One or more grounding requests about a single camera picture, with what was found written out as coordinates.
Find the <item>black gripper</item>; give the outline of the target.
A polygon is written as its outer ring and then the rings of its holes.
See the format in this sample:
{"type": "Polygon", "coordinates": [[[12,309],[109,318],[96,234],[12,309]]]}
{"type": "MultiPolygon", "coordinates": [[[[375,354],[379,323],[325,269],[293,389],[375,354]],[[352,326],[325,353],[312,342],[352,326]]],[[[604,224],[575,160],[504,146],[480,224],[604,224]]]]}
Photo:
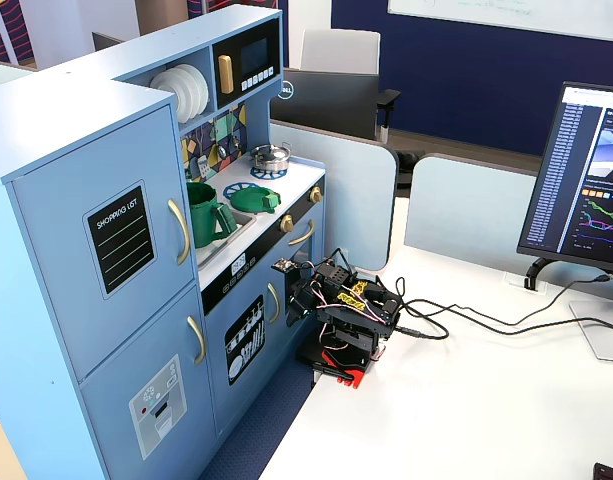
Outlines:
{"type": "Polygon", "coordinates": [[[305,319],[317,307],[318,298],[311,285],[313,281],[313,268],[309,263],[287,261],[285,293],[286,326],[288,328],[291,328],[299,319],[305,319]]]}

